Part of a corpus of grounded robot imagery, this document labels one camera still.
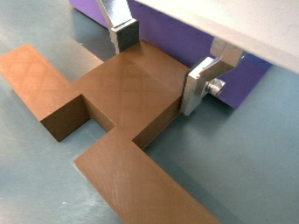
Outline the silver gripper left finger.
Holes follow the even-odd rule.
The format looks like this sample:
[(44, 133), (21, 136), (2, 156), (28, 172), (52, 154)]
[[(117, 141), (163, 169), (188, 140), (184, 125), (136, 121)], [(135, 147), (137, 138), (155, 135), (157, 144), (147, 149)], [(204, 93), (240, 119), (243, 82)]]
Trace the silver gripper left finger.
[(126, 0), (96, 0), (108, 25), (116, 53), (139, 42), (139, 22), (132, 17)]

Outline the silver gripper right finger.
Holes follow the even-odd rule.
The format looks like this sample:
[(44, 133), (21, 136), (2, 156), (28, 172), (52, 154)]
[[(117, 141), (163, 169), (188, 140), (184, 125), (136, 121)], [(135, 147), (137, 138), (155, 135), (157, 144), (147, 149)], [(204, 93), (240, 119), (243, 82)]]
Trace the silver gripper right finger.
[(201, 103), (205, 94), (217, 96), (225, 86), (219, 77), (232, 70), (243, 56), (244, 51), (220, 38), (212, 40), (209, 53), (189, 70), (181, 91), (181, 113), (188, 116)]

